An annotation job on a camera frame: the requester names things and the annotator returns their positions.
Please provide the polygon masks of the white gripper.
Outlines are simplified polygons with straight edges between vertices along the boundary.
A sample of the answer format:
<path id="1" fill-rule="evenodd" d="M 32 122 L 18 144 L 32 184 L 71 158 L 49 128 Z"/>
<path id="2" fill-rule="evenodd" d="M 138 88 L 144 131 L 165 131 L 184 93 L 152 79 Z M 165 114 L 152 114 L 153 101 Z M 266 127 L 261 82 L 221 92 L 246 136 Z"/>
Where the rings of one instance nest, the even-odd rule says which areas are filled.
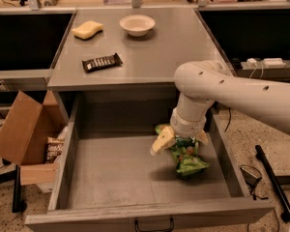
<path id="1" fill-rule="evenodd" d="M 206 118 L 202 117 L 198 121 L 189 121 L 180 116 L 176 108 L 173 109 L 169 125 L 158 125 L 156 133 L 158 138 L 153 143 L 150 153 L 154 156 L 161 150 L 165 150 L 175 144 L 175 134 L 181 137 L 196 136 L 196 139 L 207 145 L 209 139 L 203 131 Z"/>

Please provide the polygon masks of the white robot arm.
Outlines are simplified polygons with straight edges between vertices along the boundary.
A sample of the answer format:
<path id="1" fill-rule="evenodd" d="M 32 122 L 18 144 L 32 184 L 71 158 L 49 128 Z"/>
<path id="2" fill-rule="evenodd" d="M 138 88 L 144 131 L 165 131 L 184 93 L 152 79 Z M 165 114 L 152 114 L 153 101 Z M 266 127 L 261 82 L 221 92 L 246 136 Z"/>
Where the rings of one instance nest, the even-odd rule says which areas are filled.
<path id="1" fill-rule="evenodd" d="M 181 65 L 174 83 L 180 97 L 170 124 L 151 147 L 153 155 L 173 146 L 178 136 L 206 144 L 205 115 L 214 102 L 290 135 L 290 83 L 236 77 L 217 61 Z"/>

